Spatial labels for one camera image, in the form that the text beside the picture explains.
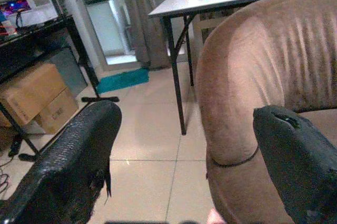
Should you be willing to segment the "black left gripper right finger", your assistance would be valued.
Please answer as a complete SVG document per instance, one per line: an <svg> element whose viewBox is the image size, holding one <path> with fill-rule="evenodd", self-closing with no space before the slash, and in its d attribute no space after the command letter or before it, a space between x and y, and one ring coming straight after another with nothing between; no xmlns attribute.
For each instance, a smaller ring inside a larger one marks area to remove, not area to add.
<svg viewBox="0 0 337 224"><path fill-rule="evenodd" d="M253 130L294 223L336 223L336 147L308 119L280 106L254 109Z"/></svg>

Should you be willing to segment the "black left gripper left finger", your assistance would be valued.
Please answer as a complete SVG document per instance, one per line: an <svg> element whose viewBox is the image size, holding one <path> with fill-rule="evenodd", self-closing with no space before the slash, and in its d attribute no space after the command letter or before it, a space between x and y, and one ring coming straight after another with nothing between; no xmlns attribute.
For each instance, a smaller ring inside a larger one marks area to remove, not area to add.
<svg viewBox="0 0 337 224"><path fill-rule="evenodd" d="M87 223L101 190L112 194L110 155L121 122L111 101L83 109L1 204L1 223Z"/></svg>

